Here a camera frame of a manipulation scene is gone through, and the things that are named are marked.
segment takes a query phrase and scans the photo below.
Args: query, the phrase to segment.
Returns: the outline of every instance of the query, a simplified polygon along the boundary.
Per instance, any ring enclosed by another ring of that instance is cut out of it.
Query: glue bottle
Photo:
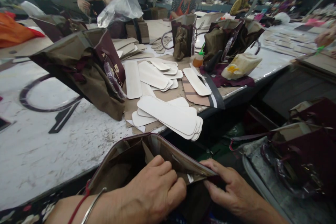
[[[205,45],[205,43],[203,44],[201,51],[198,54],[196,54],[196,57],[195,57],[194,61],[192,62],[192,65],[194,67],[200,67],[203,64],[203,56],[204,56],[203,48],[204,48],[204,45]]]

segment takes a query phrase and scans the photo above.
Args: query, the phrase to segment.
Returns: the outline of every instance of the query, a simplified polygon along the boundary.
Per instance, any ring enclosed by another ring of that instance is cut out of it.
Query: orange bag
[[[35,37],[45,35],[17,23],[5,13],[0,13],[0,48],[16,46]]]

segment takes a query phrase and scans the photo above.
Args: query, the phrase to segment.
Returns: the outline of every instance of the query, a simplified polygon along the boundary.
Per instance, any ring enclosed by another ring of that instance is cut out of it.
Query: woman's right hand
[[[200,163],[216,172],[227,184],[224,191],[210,181],[204,182],[215,203],[226,208],[245,223],[287,223],[236,170],[224,167],[213,159]]]
[[[79,9],[84,13],[86,13],[87,10],[90,10],[91,5],[85,0],[77,0],[77,4]]]

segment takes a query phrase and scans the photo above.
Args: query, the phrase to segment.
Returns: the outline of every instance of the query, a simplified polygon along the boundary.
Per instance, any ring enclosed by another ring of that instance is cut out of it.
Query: green item
[[[319,47],[319,48],[317,49],[316,54],[319,54],[323,49],[324,49],[324,45],[321,46],[321,47]]]
[[[204,46],[205,46],[205,42],[203,43],[201,51],[199,52],[199,54],[203,53],[202,55],[204,55],[204,52],[203,52]]]

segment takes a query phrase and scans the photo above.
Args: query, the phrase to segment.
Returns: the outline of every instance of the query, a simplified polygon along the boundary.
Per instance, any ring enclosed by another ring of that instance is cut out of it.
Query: red apron
[[[177,8],[177,11],[175,11],[175,14],[176,14],[177,16],[182,16],[182,15],[185,15],[185,14],[188,14],[188,13],[189,13],[190,3],[188,3],[188,8],[187,8],[187,10],[185,11],[185,13],[182,12],[181,5],[182,5],[183,1],[184,1],[184,0],[182,0],[182,2],[180,3],[180,6]]]

